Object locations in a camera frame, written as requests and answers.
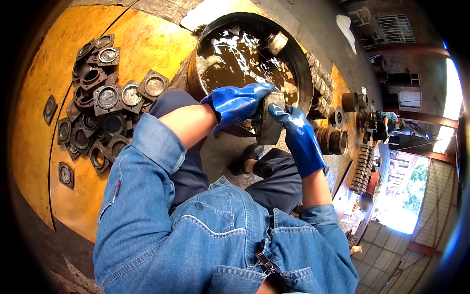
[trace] window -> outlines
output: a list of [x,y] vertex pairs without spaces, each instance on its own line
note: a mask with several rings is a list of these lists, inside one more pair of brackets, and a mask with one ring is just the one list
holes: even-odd
[[387,84],[406,87],[419,87],[419,73],[388,73]]
[[398,93],[399,106],[409,108],[421,108],[421,92],[401,91]]
[[404,14],[383,16],[377,19],[388,43],[414,43],[415,38]]

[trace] yellow floor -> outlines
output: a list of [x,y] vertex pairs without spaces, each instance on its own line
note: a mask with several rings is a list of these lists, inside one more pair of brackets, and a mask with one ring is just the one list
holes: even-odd
[[[255,12],[266,16],[249,0],[227,1],[233,11]],[[94,242],[96,221],[109,171],[97,175],[89,158],[72,162],[65,147],[56,144],[57,119],[66,117],[71,101],[71,72],[77,50],[91,38],[98,38],[125,10],[120,6],[81,6],[67,8],[44,38],[28,70],[20,93],[13,132],[13,174],[24,198],[51,228],[55,218]],[[191,33],[164,19],[129,9],[106,33],[116,34],[114,45],[121,47],[118,82],[140,82],[149,69],[169,80],[180,63],[192,52],[197,40]],[[331,106],[341,105],[341,94],[349,92],[341,74],[333,65],[336,82]],[[53,94],[58,110],[50,126],[42,118],[44,104]],[[351,158],[357,157],[359,136],[350,128]],[[59,183],[57,166],[68,163],[75,171],[75,188]]]

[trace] hand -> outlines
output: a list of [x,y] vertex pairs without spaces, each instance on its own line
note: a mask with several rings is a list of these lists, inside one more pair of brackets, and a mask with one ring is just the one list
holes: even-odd
[[214,133],[230,125],[244,121],[256,112],[258,103],[274,90],[274,84],[252,83],[238,87],[222,87],[213,90],[201,100],[216,112],[219,124]]
[[286,129],[286,144],[302,179],[326,167],[315,132],[300,109],[286,105],[285,112],[277,104],[271,103],[268,111]]

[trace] zipper pull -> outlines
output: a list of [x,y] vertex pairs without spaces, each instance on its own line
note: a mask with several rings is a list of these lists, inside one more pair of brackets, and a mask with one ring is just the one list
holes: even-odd
[[262,252],[257,252],[255,256],[269,272],[274,273],[276,271],[276,267],[274,266],[274,264],[270,262],[269,259]]

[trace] snap button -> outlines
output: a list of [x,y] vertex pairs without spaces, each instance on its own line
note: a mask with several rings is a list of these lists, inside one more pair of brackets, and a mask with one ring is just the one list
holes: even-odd
[[195,206],[196,206],[196,208],[199,209],[199,210],[203,210],[203,209],[204,209],[204,205],[202,205],[201,202],[196,202],[196,203],[195,203]]

